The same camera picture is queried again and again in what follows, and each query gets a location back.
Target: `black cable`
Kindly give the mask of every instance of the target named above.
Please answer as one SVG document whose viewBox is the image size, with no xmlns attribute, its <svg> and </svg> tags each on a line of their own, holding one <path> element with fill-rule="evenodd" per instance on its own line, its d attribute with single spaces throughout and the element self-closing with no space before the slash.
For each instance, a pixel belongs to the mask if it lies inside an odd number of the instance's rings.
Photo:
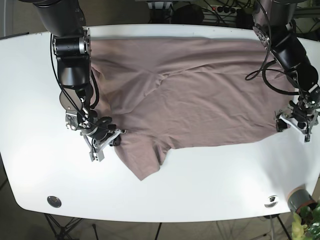
<svg viewBox="0 0 320 240">
<path fill-rule="evenodd" d="M 212 9 L 210 3 L 208 3 L 206 0 L 203 0 L 203 1 Z M 221 18 L 221 16 L 219 15 L 219 13 L 218 13 L 215 9 L 212 9 L 213 11 L 212 11 L 212 10 L 209 10 L 209 9 L 207 9 L 207 8 L 205 8 L 205 7 L 202 7 L 202 9 L 207 10 L 207 11 L 211 12 L 212 14 L 216 15 L 217 18 L 219 18 L 225 25 L 227 25 L 226 22 Z"/>
<path fill-rule="evenodd" d="M 203 10 L 206 10 L 206 11 L 212 13 L 214 16 L 216 16 L 216 23 L 217 23 L 218 25 L 220 24 L 220 16 L 219 16 L 219 14 L 217 14 L 216 12 L 211 11 L 211 10 L 205 8 L 205 7 L 201 7 L 201 8 L 202 8 Z"/>
<path fill-rule="evenodd" d="M 307 34 L 310 33 L 318 23 L 320 23 L 320 21 L 315 22 L 313 26 L 310 28 L 310 30 L 307 32 Z"/>
<path fill-rule="evenodd" d="M 101 126 L 98 126 L 98 125 L 94 124 L 93 122 L 91 122 L 89 119 L 87 119 L 87 118 L 81 113 L 81 111 L 79 110 L 79 108 L 78 108 L 77 105 L 75 104 L 74 100 L 70 97 L 70 95 L 67 93 L 67 91 L 64 89 L 64 87 L 62 87 L 61 83 L 59 82 L 59 79 L 58 79 L 58 76 L 57 76 L 57 73 L 56 73 L 56 70 L 55 70 L 54 60 L 53 60 L 53 57 L 52 57 L 52 38 L 53 38 L 53 35 L 50 34 L 50 58 L 51 58 L 51 66 L 52 66 L 52 70 L 53 70 L 53 73 L 54 73 L 55 80 L 56 80 L 56 82 L 58 83 L 59 88 L 61 89 L 61 91 L 63 92 L 63 94 L 67 97 L 67 99 L 69 100 L 69 102 L 71 103 L 71 105 L 75 108 L 76 112 L 77 112 L 82 118 L 86 119 L 86 120 L 88 121 L 88 123 L 92 124 L 93 126 L 108 131 L 109 129 L 104 128 L 104 127 L 101 127 Z"/>
<path fill-rule="evenodd" d="M 224 16 L 222 19 L 225 19 L 227 17 L 229 17 L 231 14 L 234 14 L 233 12 L 229 13 L 228 15 Z"/>
<path fill-rule="evenodd" d="M 90 108 L 91 109 L 95 109 L 95 107 L 99 103 L 100 94 L 99 94 L 99 88 L 98 88 L 98 84 L 97 84 L 97 81 L 96 81 L 96 77 L 95 77 L 94 72 L 92 70 L 91 70 L 91 78 L 92 78 L 94 91 L 95 91 L 95 100 L 94 100 L 94 103 L 90 106 Z"/>
<path fill-rule="evenodd" d="M 154 240 L 157 240 L 157 239 L 158 239 L 158 236 L 159 236 L 159 233 L 160 233 L 161 226 L 162 226 L 162 222 L 160 222 L 160 223 L 159 223 L 158 231 L 156 231 L 156 235 L 155 235 L 155 239 L 154 239 Z"/>
<path fill-rule="evenodd" d="M 264 7 L 262 6 L 262 4 L 259 2 L 259 0 L 257 0 L 256 2 L 259 4 L 259 6 L 260 6 L 260 8 L 261 8 L 261 10 L 262 10 L 262 12 L 263 12 L 263 15 L 264 15 L 264 17 L 265 17 L 266 23 L 267 23 L 267 25 L 268 25 L 268 30 L 269 30 L 269 45 L 268 45 L 268 48 L 267 48 L 267 51 L 266 51 L 266 55 L 265 55 L 265 58 L 264 58 L 264 60 L 263 60 L 263 62 L 262 62 L 262 65 L 261 65 L 260 69 L 257 70 L 257 71 L 253 71 L 253 72 L 249 73 L 247 76 L 245 76 L 244 79 L 245 79 L 246 81 L 250 81 L 250 80 L 256 78 L 256 77 L 258 76 L 258 74 L 264 69 L 264 66 L 265 66 L 265 64 L 266 64 L 267 61 L 268 61 L 268 57 L 269 57 L 269 54 L 270 54 L 270 51 L 271 51 L 271 45 L 272 45 L 272 41 L 271 41 L 271 38 L 272 38 L 272 37 L 271 37 L 271 26 L 270 26 L 270 22 L 269 22 L 268 15 L 267 15 L 267 13 L 266 13 L 266 10 L 265 10 Z"/>
<path fill-rule="evenodd" d="M 263 70 L 262 70 L 262 79 L 265 83 L 265 85 L 267 85 L 270 89 L 272 89 L 273 91 L 277 92 L 278 94 L 282 94 L 282 95 L 288 95 L 288 96 L 297 96 L 299 95 L 299 92 L 297 91 L 284 91 L 284 90 L 281 90 L 281 89 L 278 89 L 274 86 L 272 86 L 268 80 L 267 80 L 267 77 L 266 77 L 266 71 L 275 71 L 276 69 L 268 69 L 270 66 L 274 65 L 276 63 L 276 60 L 273 60 L 273 61 L 270 61 L 268 62 Z"/>
<path fill-rule="evenodd" d="M 4 188 L 4 186 L 7 184 L 7 182 L 8 182 L 8 178 L 6 178 L 6 179 L 4 180 L 4 182 L 1 184 L 1 186 L 0 186 L 0 191 Z"/>
<path fill-rule="evenodd" d="M 285 235 L 287 236 L 287 238 L 288 238 L 289 240 L 292 240 L 292 238 L 291 238 L 290 234 L 288 233 L 288 231 L 287 231 L 287 229 L 286 229 L 286 227 L 285 227 L 284 223 L 281 221 L 281 218 L 279 217 L 279 215 L 278 215 L 278 216 L 276 216 L 276 218 L 279 220 L 279 223 L 281 224 L 281 227 L 283 228 L 283 230 L 284 230 Z"/>
</svg>

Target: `gray floor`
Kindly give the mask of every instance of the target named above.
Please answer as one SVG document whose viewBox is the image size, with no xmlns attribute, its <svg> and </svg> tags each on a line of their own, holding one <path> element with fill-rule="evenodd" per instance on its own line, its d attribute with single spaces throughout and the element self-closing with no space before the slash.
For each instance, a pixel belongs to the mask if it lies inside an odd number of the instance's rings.
<svg viewBox="0 0 320 240">
<path fill-rule="evenodd" d="M 145 3 L 134 0 L 80 0 L 87 25 L 138 24 L 149 21 L 149 10 Z M 36 33 L 45 31 L 33 6 L 15 1 L 13 33 Z M 0 183 L 5 179 L 0 171 Z M 320 184 L 314 197 L 320 196 Z M 20 208 L 7 184 L 0 192 L 0 239 L 1 240 L 53 240 L 54 236 L 42 213 Z M 291 229 L 292 217 L 289 213 L 280 216 L 287 228 Z M 57 220 L 67 223 L 69 217 L 57 216 Z M 277 240 L 287 239 L 277 220 L 275 229 Z M 100 240 L 153 240 L 157 223 L 133 223 L 84 220 L 72 232 L 81 240 L 94 240 L 91 225 L 97 225 Z M 263 217 L 237 219 L 219 222 L 164 223 L 159 240 L 251 240 L 270 231 L 270 222 Z M 271 239 L 270 234 L 261 238 Z"/>
</svg>

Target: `black robot arm segment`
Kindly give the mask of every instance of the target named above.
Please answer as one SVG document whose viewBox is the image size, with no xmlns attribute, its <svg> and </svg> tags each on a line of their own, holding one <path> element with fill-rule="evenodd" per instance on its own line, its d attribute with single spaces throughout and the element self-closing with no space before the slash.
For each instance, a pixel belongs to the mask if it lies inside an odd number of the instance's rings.
<svg viewBox="0 0 320 240">
<path fill-rule="evenodd" d="M 98 119 L 94 110 L 99 102 L 99 89 L 91 70 L 90 31 L 82 26 L 77 12 L 78 0 L 20 0 L 33 3 L 45 28 L 51 32 L 50 48 L 57 60 L 56 80 L 61 89 L 60 103 L 66 110 L 68 129 L 81 131 L 90 148 L 91 160 L 104 159 L 103 148 L 118 146 L 125 130 L 111 124 L 111 117 Z M 96 99 L 91 105 L 95 89 Z"/>
<path fill-rule="evenodd" d="M 255 5 L 253 12 L 253 29 L 265 48 L 270 45 L 271 53 L 282 66 L 288 80 L 298 88 L 298 103 L 291 101 L 289 110 L 285 108 L 279 111 L 276 115 L 276 127 L 281 132 L 289 124 L 302 132 L 308 142 L 313 125 L 318 123 L 316 109 L 320 108 L 320 88 L 318 72 L 311 65 L 307 52 L 294 31 L 292 17 L 299 2 L 304 0 L 261 0 Z M 266 69 L 271 64 L 266 64 L 262 71 L 265 82 Z"/>
<path fill-rule="evenodd" d="M 44 27 L 56 37 L 83 34 L 74 0 L 20 0 L 33 3 Z"/>
</svg>

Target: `power cable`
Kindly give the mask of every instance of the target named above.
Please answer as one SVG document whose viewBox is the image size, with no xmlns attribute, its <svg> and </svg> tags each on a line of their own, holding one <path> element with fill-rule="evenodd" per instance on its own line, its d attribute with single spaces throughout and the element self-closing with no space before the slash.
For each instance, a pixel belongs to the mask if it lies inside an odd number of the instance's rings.
<svg viewBox="0 0 320 240">
<path fill-rule="evenodd" d="M 265 17 L 265 20 L 266 20 L 266 23 L 268 25 L 268 31 L 269 31 L 269 44 L 268 44 L 268 48 L 267 48 L 267 51 L 266 51 L 266 55 L 265 55 L 265 58 L 261 64 L 261 67 L 259 68 L 259 70 L 256 70 L 256 71 L 253 71 L 251 73 L 249 73 L 247 76 L 245 76 L 245 80 L 246 81 L 250 81 L 252 79 L 255 79 L 258 74 L 264 69 L 265 67 L 265 64 L 267 63 L 268 61 L 268 57 L 269 57 L 269 54 L 270 54 L 270 51 L 271 51 L 271 45 L 272 45 L 272 36 L 271 36 L 271 26 L 270 26 L 270 22 L 269 22 L 269 18 L 268 18 L 268 15 L 267 15 L 267 12 L 266 10 L 264 9 L 264 7 L 262 6 L 262 4 L 259 2 L 259 0 L 256 0 L 256 2 L 259 4 L 261 10 L 262 10 L 262 13 Z"/>
</svg>

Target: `brown t-shirt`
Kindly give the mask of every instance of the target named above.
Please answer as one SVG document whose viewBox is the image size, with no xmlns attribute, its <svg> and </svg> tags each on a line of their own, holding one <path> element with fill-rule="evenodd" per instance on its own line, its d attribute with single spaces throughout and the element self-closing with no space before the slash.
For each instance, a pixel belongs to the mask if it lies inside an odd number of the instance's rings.
<svg viewBox="0 0 320 240">
<path fill-rule="evenodd" d="M 261 75 L 245 81 L 265 55 L 253 40 L 93 41 L 96 110 L 127 130 L 117 155 L 143 180 L 160 169 L 170 149 L 252 143 L 275 134 L 275 111 L 291 97 L 269 89 Z M 281 73 L 267 77 L 294 91 Z"/>
</svg>

